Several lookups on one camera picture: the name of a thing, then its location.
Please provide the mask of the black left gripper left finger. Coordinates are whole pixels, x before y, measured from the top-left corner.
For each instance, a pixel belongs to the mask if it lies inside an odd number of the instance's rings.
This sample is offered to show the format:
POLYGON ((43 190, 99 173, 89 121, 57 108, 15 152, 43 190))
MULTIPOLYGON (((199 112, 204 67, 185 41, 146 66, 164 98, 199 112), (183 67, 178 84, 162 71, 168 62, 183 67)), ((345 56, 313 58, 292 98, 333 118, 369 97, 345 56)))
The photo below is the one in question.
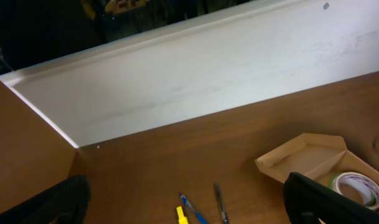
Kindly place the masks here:
POLYGON ((91 200, 85 175, 74 175, 0 213, 0 223, 83 224, 91 200))

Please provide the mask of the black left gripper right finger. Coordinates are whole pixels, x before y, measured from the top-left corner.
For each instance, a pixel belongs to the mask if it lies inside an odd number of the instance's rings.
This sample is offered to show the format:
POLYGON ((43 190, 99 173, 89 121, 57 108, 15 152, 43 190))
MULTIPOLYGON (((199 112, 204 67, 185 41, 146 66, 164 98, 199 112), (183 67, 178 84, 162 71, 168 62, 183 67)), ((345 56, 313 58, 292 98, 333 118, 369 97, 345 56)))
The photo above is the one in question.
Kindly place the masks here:
POLYGON ((283 187, 284 206, 292 224, 379 224, 379 213, 298 173, 283 187))

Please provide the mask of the green tape roll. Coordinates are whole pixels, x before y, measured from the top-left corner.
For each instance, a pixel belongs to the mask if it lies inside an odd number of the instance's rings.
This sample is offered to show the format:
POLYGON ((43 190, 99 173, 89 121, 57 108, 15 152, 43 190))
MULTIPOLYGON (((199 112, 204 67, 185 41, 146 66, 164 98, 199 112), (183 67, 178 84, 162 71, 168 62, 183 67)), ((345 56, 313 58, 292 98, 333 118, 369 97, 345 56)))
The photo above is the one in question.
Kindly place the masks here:
POLYGON ((359 174, 337 174, 329 184, 329 188, 364 206, 372 206, 376 199, 364 177, 359 174))

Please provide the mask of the white masking tape roll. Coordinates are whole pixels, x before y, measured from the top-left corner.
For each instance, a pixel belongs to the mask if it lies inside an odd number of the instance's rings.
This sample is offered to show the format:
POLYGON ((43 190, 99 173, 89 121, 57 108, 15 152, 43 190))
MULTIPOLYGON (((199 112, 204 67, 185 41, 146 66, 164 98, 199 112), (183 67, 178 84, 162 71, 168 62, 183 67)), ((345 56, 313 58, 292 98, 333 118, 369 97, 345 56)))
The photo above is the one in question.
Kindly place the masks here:
POLYGON ((379 185, 357 172, 343 172, 333 177, 329 188, 370 210, 379 210, 379 185))

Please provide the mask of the blue ballpoint pen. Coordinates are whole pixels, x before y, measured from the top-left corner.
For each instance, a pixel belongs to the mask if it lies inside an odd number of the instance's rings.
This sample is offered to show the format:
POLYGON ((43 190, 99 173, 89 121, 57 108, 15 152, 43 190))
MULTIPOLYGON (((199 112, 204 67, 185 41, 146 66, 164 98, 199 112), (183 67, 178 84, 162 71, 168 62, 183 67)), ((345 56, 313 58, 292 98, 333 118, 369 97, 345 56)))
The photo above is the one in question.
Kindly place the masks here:
POLYGON ((187 199, 187 197, 184 194, 179 194, 179 196, 180 196, 182 203, 187 208, 189 208, 191 211, 193 211, 197 221, 200 224, 208 224, 208 221, 206 221, 206 219, 201 215, 201 213, 189 202, 189 200, 187 199))

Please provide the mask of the yellow highlighter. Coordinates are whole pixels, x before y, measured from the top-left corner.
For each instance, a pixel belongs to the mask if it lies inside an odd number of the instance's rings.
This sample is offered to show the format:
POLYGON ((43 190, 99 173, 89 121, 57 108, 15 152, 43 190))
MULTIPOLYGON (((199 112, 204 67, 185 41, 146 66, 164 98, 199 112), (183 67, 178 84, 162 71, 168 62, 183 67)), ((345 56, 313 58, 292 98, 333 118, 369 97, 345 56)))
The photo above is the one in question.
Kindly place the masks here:
POLYGON ((176 208, 178 224, 189 224, 187 217, 184 214, 184 210, 181 206, 176 208))

